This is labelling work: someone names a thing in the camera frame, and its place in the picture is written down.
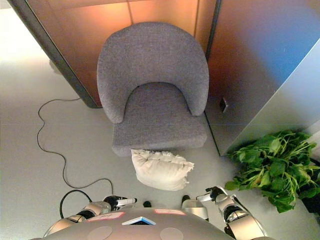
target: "sticker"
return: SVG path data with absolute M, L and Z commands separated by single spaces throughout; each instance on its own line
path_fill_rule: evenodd
M 173 214 L 173 215 L 186 215 L 183 211 L 176 209 L 155 209 L 156 214 Z
M 112 220 L 112 219 L 117 219 L 122 217 L 125 213 L 123 211 L 120 212 L 111 212 L 111 213 L 105 213 L 99 216 L 92 217 L 88 219 L 88 222 L 93 222 L 93 221 L 100 221 L 100 220 Z

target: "cushion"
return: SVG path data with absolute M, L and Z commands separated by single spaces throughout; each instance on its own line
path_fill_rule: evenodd
M 130 156 L 130 149 L 200 148 L 207 135 L 197 118 L 174 85 L 163 82 L 141 85 L 128 99 L 123 122 L 114 125 L 112 149 L 124 157 Z
M 132 162 L 136 178 L 143 184 L 160 190 L 177 191 L 183 189 L 187 174 L 194 163 L 172 153 L 132 149 Z

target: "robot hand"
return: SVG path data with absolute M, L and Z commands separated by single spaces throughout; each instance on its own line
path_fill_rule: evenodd
M 207 194 L 198 196 L 200 202 L 213 201 L 226 224 L 224 231 L 236 240 L 272 240 L 267 237 L 259 221 L 252 216 L 235 195 L 228 195 L 220 186 L 205 190 Z

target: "wall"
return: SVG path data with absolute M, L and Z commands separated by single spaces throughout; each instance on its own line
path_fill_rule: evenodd
M 303 130 L 320 119 L 320 39 L 279 90 L 232 143 L 285 129 Z
M 304 129 L 304 131 L 312 135 L 309 138 L 309 142 L 316 143 L 315 148 L 312 149 L 311 157 L 320 162 L 320 119 Z
M 97 62 L 111 34 L 136 23 L 165 22 L 193 35 L 206 51 L 216 0 L 28 0 L 27 3 L 81 84 L 101 106 Z
M 222 155 L 319 37 L 318 0 L 222 1 L 208 60 L 206 108 Z M 219 108 L 222 97 L 225 113 Z

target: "gray floor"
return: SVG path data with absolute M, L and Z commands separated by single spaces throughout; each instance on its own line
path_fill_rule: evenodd
M 38 108 L 46 101 L 78 96 L 67 81 L 55 73 L 48 57 L 40 49 L 12 9 L 0 10 L 0 151 L 1 151 L 1 233 L 3 240 L 41 237 L 57 221 L 61 197 L 71 188 L 62 179 L 63 160 L 42 152 L 36 142 L 42 122 Z M 189 173 L 190 184 L 177 192 L 147 187 L 135 176 L 129 157 L 117 157 L 111 150 L 112 124 L 102 109 L 90 109 L 80 100 L 52 102 L 42 112 L 47 125 L 40 135 L 41 144 L 63 153 L 71 184 L 81 186 L 97 178 L 110 178 L 114 193 L 150 200 L 155 207 L 179 208 L 185 193 L 192 197 L 204 189 L 224 185 L 236 171 L 227 158 L 220 158 L 205 119 L 208 140 L 200 149 L 177 152 L 195 167 Z M 106 181 L 84 190 L 92 200 L 111 194 Z M 262 222 L 277 240 L 319 239 L 315 217 L 298 200 L 295 210 L 278 214 L 258 191 L 235 192 L 238 198 Z M 75 193 L 65 200 L 65 216 L 79 211 L 87 203 Z M 223 229 L 223 221 L 213 203 L 206 204 L 210 222 Z

